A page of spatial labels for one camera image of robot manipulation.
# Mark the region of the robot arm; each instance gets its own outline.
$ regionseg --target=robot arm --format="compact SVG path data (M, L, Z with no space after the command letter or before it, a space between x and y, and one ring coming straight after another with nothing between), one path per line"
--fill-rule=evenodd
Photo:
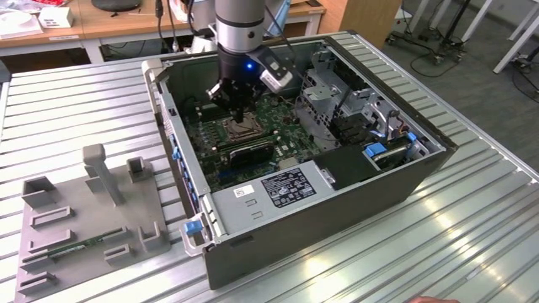
M275 0L267 1L275 6ZM279 0L277 3L279 6L289 6L289 0L284 3ZM208 96L219 107L229 111L236 122L243 121L243 111L253 108L265 88L277 93L292 80L292 73L279 57L261 45L264 24L273 21L267 7L264 0L215 1L219 79L208 90Z

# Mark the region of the hand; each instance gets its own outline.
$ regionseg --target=hand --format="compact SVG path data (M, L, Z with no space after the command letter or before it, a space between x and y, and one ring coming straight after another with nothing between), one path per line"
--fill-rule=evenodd
M432 297L417 297L409 303L460 303L457 300L440 300Z

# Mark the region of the metal workbench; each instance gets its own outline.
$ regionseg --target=metal workbench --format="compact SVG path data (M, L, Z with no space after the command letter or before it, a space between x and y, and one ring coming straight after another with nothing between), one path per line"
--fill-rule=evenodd
M539 299L537 174L361 38L333 38L460 145L411 197L211 291L203 261L185 255L179 237L184 211L141 60L16 74L0 103L0 303L13 300L21 180L83 176L79 149L91 143L105 145L109 167L135 155L151 159L173 245L40 302L403 302L419 294L465 303Z

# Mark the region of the green circuit board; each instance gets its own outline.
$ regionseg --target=green circuit board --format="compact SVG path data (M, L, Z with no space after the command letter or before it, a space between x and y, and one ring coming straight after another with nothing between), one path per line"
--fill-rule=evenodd
M248 134L240 139L231 138L229 117L205 122L197 119L199 121L187 124L191 144L212 191L279 171L279 161L284 159L295 158L301 163L320 153L293 115L293 99L263 97L256 110L244 116L244 119L255 122L245 128ZM273 145L271 160L231 168L229 153L264 143Z

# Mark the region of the metal bracket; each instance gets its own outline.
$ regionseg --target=metal bracket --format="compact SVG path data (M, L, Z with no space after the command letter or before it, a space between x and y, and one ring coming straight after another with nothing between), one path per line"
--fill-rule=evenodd
M188 222L200 221L203 219L203 215L204 215L204 213L197 213L189 219L185 219L185 220L180 221L180 225L179 225L179 233L181 234L181 242L184 243L185 253L191 257L195 257L195 256L203 254L204 248L212 244L211 242L208 242L208 243L204 243L201 245L195 245L193 242L191 242L191 238L189 238L189 236L187 234L187 231L184 229L185 224Z
M143 75L144 75L144 83L148 91L149 104L152 105L152 112L156 114L159 112L157 102L155 100L155 92L152 89L152 83L155 83L155 79L159 74L164 71L163 62L160 59L149 59L143 62Z

